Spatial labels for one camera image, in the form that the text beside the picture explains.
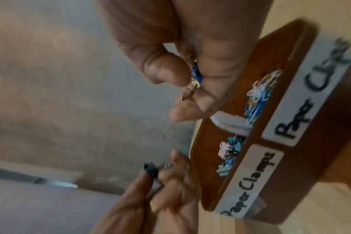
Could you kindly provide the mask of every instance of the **label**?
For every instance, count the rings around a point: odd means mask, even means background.
[[[320,33],[264,129],[262,138],[295,146],[350,64],[350,42]]]
[[[283,156],[281,151],[251,145],[214,211],[243,218]]]

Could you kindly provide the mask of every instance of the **pile of binder clips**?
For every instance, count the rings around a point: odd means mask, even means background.
[[[271,69],[261,80],[253,84],[253,89],[247,93],[248,102],[245,106],[246,123],[253,125],[262,112],[265,103],[271,96],[271,92],[276,85],[277,78],[280,77],[282,70],[279,66]]]
[[[224,160],[224,163],[217,170],[220,177],[226,176],[229,173],[236,158],[240,154],[244,141],[245,137],[234,136],[228,138],[228,143],[222,142],[220,144],[218,156]]]

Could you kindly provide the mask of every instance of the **hand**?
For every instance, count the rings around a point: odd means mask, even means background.
[[[91,234],[196,234],[200,189],[188,158],[173,151],[171,159],[174,167],[159,172],[164,188],[150,203],[153,180],[141,172]]]
[[[207,118],[234,94],[236,80],[254,48],[272,0],[97,0],[115,43],[154,84],[185,88],[170,112],[174,122]],[[190,85],[182,58],[198,58],[202,88],[180,102]]]

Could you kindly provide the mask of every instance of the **white label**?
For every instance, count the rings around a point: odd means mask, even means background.
[[[351,44],[320,33],[293,78],[262,138],[295,146],[351,64]]]
[[[278,150],[251,145],[214,212],[243,218],[283,155]]]

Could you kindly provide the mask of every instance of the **person's left hand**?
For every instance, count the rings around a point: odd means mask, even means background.
[[[196,234],[200,189],[190,160],[172,151],[173,167],[159,172],[164,188],[151,199],[153,179],[142,171],[91,234]]]

